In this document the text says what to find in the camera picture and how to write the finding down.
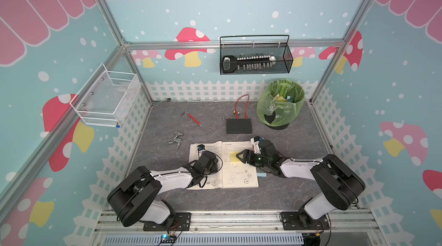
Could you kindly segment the yellow sticky note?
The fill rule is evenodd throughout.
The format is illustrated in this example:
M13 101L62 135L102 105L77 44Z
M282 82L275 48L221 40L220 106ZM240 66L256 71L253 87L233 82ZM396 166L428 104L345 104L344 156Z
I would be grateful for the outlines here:
M230 152L231 163L243 163L242 158L243 158L242 152Z

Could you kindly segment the sketch drawing book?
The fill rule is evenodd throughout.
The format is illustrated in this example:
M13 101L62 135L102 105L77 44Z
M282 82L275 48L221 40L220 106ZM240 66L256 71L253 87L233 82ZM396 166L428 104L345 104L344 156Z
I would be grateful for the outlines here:
M217 141L205 144L206 150L217 154L223 163L222 169L211 175L205 185L195 185L190 190L212 190L216 188L253 188L258 187L257 170L248 164L231 163L230 152L241 152L245 149L252 150L251 142L222 142Z

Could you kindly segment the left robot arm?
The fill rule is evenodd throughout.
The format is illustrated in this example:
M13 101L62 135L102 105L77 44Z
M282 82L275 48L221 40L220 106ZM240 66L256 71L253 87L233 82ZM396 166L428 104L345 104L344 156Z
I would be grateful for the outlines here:
M210 175L223 166L222 158L208 150L201 150L199 158L169 171L149 171L140 166L132 171L107 196L107 202L124 227L138 222L161 229L178 227L176 212L166 201L157 201L159 194L203 187Z

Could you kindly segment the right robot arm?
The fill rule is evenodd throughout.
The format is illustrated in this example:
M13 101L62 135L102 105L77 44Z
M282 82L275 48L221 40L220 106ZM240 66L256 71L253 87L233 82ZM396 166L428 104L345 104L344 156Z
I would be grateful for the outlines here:
M279 152L270 140L251 139L252 150L236 154L244 164L260 168L280 178L315 180L321 193L308 200L299 210L301 220L311 223L334 210L347 210L366 189L364 181L336 155L321 159L294 159Z

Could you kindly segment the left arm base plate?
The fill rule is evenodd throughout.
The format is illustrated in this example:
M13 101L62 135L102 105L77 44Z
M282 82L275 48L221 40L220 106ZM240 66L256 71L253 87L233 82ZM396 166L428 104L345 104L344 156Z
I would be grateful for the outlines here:
M173 213L162 224L152 221L143 222L143 231L189 231L192 213Z

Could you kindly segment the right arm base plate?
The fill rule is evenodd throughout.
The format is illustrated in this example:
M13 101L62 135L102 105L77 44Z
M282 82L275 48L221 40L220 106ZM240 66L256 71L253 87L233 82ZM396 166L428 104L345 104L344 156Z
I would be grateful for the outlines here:
M285 231L323 232L330 229L329 220L326 216L314 220L306 213L300 213L298 211L282 211L279 214L279 219Z

